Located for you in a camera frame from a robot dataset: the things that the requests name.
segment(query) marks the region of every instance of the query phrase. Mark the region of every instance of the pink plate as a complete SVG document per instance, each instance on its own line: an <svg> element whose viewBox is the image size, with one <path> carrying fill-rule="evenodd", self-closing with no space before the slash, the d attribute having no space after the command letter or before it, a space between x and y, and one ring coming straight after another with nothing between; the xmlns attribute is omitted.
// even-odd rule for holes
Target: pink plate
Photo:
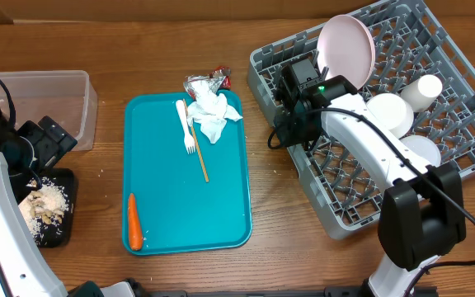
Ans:
<svg viewBox="0 0 475 297"><path fill-rule="evenodd" d="M375 64L375 45L368 28L352 16L329 20L318 37L318 69L329 67L326 79L343 75L357 89L368 81Z"/></svg>

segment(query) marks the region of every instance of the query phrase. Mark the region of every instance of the crumpled white napkin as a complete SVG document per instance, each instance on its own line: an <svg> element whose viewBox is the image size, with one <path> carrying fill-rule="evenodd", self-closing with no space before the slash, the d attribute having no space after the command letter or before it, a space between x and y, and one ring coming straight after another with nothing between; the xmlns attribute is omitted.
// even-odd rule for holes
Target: crumpled white napkin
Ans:
<svg viewBox="0 0 475 297"><path fill-rule="evenodd" d="M223 93L215 95L202 82L196 86L196 91L196 101L188 106L188 125L191 127L193 122L201 124L201 132L211 144L215 144L227 124L225 119L237 121L243 117L227 103L227 97Z"/></svg>

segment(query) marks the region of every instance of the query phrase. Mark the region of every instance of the dish rack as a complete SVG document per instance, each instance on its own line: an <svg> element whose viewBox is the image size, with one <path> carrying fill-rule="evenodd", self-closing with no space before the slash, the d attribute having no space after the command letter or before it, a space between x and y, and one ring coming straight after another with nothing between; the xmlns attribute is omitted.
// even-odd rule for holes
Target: dish rack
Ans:
<svg viewBox="0 0 475 297"><path fill-rule="evenodd" d="M442 163L452 163L462 178L475 174L475 69L430 9L422 0L383 0L349 15L369 28L376 49L374 71L360 95L367 101L380 93L399 93L424 74L440 78L443 93L417 115L407 136L433 140ZM317 40L323 26L251 53L247 81L269 125L282 110L273 97L280 70L305 58L317 67ZM299 144L288 150L329 236L342 239L379 220L383 199L379 190L335 139L322 136L313 148Z"/></svg>

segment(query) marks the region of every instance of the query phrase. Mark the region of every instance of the fork handle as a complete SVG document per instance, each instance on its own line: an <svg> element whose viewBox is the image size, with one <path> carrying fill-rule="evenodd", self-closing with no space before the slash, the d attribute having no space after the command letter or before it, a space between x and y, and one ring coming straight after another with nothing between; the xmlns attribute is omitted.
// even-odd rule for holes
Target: fork handle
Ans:
<svg viewBox="0 0 475 297"><path fill-rule="evenodd" d="M188 125L186 124L186 110L185 105L181 100L177 100L175 102L175 107L177 108L177 113L179 114L179 119L181 119L182 129L186 135L191 135L190 131L188 130Z"/></svg>

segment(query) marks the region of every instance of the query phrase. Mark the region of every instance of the chopstick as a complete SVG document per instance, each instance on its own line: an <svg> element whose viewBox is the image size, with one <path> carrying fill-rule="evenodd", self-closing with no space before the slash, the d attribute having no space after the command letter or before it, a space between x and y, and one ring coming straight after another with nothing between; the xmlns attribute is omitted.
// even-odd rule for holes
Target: chopstick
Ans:
<svg viewBox="0 0 475 297"><path fill-rule="evenodd" d="M182 102L185 104L186 115L188 115L188 105L186 104L186 100L182 99ZM201 162L201 167L203 168L205 181L209 182L208 173L206 173L205 162L203 161L203 155L201 155L201 150L199 148L199 143L197 142L197 136L195 136L195 129L193 125L191 126L191 133L194 136L195 148L197 149L197 155L199 155L199 162Z"/></svg>

